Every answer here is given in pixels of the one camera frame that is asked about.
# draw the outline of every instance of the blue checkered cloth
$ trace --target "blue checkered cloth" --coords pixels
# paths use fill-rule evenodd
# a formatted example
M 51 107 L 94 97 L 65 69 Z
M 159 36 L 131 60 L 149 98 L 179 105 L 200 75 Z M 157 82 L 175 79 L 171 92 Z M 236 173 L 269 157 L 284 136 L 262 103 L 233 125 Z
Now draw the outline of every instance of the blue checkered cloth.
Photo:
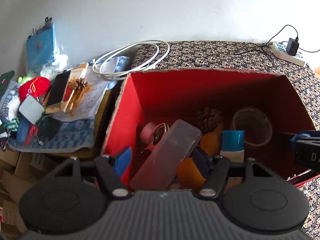
M 10 148 L 20 152 L 32 153 L 71 153 L 81 148 L 93 148 L 94 118 L 82 119 L 74 122 L 63 122 L 58 133 L 50 141 L 44 140 L 39 144 L 36 136 L 33 137 L 29 146 L 20 145 L 16 139 L 10 138 Z

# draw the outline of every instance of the black power adapter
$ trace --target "black power adapter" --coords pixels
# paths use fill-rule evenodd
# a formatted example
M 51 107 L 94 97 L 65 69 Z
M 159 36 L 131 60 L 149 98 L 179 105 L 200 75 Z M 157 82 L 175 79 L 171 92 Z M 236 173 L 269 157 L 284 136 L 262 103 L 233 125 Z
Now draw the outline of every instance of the black power adapter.
M 287 45 L 287 53 L 290 56 L 295 56 L 297 54 L 299 48 L 298 37 L 294 40 L 293 38 L 289 38 Z

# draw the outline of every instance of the coiled white cable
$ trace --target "coiled white cable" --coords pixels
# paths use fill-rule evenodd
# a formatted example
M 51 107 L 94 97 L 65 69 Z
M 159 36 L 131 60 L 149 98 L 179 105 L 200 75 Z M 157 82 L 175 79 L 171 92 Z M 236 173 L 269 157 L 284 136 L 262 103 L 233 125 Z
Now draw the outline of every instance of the coiled white cable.
M 151 65 L 148 65 L 152 60 L 155 59 L 155 57 L 159 54 L 159 47 L 154 44 L 153 42 L 160 42 L 160 43 L 164 43 L 166 44 L 167 46 L 167 51 L 164 53 L 164 55 L 159 58 L 156 62 L 154 62 L 153 64 Z M 113 57 L 119 55 L 120 53 L 126 51 L 127 49 L 130 49 L 132 47 L 135 47 L 135 46 L 140 46 L 140 45 L 150 45 L 154 48 L 156 48 L 156 53 L 150 58 L 148 59 L 146 62 L 140 64 L 139 66 L 135 67 L 135 68 L 132 68 L 130 70 L 127 70 L 127 71 L 121 71 L 121 72 L 116 72 L 116 73 L 102 73 L 101 70 L 103 69 L 103 67 L 106 65 L 106 63 L 112 59 Z M 100 75 L 102 78 L 106 79 L 106 80 L 124 80 L 125 79 L 125 76 L 130 73 L 130 72 L 133 72 L 133 71 L 139 71 L 139 70 L 149 70 L 149 69 L 152 69 L 152 68 L 155 68 L 155 66 L 160 62 L 162 61 L 168 54 L 169 54 L 169 51 L 170 51 L 170 45 L 165 42 L 165 41 L 160 41 L 160 40 L 148 40 L 148 41 L 141 41 L 141 42 L 137 42 L 137 43 L 134 43 L 134 44 L 131 44 L 127 47 L 122 47 L 122 48 L 119 48 L 119 49 L 115 49 L 111 52 L 108 52 L 107 54 L 101 56 L 100 58 L 98 58 L 92 65 L 92 70 L 97 73 L 98 75 Z M 102 60 L 103 58 L 109 56 L 108 58 L 106 58 L 103 63 L 101 64 L 100 67 L 97 67 L 97 63 Z

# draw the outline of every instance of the red cardboard box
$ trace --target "red cardboard box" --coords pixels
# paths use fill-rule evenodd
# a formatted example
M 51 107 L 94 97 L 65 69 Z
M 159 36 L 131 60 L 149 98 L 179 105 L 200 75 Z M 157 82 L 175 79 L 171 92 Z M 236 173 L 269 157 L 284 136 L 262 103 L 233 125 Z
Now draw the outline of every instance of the red cardboard box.
M 245 158 L 256 158 L 285 179 L 307 170 L 297 166 L 294 154 L 276 142 L 279 132 L 315 130 L 295 89 L 284 75 L 244 70 L 193 68 L 131 73 L 122 85 L 102 154 L 113 155 L 123 146 L 132 148 L 132 163 L 122 177 L 128 186 L 147 158 L 139 154 L 144 147 L 139 141 L 144 125 L 172 125 L 177 119 L 193 124 L 196 111 L 207 106 L 222 112 L 227 120 L 225 130 L 238 109 L 260 109 L 272 123 L 273 136 L 258 151 L 245 149 Z

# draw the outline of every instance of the phone screen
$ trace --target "phone screen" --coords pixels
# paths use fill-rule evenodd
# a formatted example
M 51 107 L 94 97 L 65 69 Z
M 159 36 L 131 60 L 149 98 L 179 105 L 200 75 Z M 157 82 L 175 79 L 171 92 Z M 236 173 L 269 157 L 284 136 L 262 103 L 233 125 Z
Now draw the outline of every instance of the phone screen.
M 56 105 L 63 101 L 70 73 L 71 71 L 67 71 L 56 76 L 52 84 L 46 106 Z

